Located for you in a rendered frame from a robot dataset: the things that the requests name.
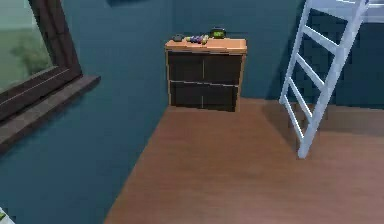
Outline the wooden chest with dark drawers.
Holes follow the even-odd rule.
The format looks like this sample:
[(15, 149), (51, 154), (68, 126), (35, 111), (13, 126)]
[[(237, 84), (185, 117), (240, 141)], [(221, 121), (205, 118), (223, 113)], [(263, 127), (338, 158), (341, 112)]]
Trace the wooden chest with dark drawers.
[(168, 41), (165, 46), (170, 106), (236, 112), (247, 56), (245, 39), (206, 44)]

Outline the yellow and purple toy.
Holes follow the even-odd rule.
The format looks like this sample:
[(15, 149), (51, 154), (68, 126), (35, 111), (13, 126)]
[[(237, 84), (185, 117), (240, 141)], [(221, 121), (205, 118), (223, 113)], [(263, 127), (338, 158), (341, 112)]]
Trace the yellow and purple toy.
[(208, 42), (208, 39), (209, 39), (208, 35), (186, 37), (187, 42), (197, 43), (197, 44), (202, 44), (202, 45), (205, 45)]

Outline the black alarm clock green face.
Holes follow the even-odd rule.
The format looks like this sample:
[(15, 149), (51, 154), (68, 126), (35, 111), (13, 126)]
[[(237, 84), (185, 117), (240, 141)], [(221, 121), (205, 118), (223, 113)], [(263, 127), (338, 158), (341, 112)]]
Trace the black alarm clock green face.
[(213, 39), (224, 39), (226, 37), (226, 30), (220, 27), (214, 27), (210, 30), (210, 37)]

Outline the white ladder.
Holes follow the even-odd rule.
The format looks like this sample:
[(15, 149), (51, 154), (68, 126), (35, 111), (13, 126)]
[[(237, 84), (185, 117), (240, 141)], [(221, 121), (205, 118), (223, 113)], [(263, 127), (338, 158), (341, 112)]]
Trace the white ladder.
[[(320, 122), (350, 54), (359, 29), (361, 25), (368, 20), (368, 11), (375, 7), (382, 7), (380, 0), (305, 0), (279, 97), (279, 103), (287, 110), (299, 140), (297, 156), (300, 159), (305, 159), (309, 153), (315, 134), (319, 128)], [(319, 31), (316, 31), (307, 25), (311, 10), (323, 12), (347, 21), (339, 43), (332, 41)], [(320, 78), (315, 70), (299, 53), (303, 35), (311, 38), (334, 56), (325, 80)], [(308, 107), (304, 97), (292, 78), (296, 64), (300, 65), (306, 75), (320, 91), (320, 95), (313, 111)], [(292, 90), (298, 104), (307, 118), (308, 125), (305, 131), (302, 131), (288, 100), (288, 89)]]

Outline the brown framed window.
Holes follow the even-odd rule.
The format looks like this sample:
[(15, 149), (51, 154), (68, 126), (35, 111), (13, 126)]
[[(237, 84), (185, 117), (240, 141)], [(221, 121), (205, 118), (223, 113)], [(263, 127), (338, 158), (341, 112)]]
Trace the brown framed window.
[(85, 75), (61, 0), (28, 0), (53, 66), (0, 93), (0, 156), (101, 80)]

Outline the white bunk bed frame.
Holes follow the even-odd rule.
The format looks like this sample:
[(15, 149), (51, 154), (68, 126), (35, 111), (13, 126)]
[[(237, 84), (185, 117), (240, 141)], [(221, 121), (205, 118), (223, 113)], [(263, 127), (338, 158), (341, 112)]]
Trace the white bunk bed frame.
[(336, 0), (339, 5), (338, 16), (352, 19), (359, 6), (366, 5), (362, 14), (364, 23), (384, 23), (384, 0)]

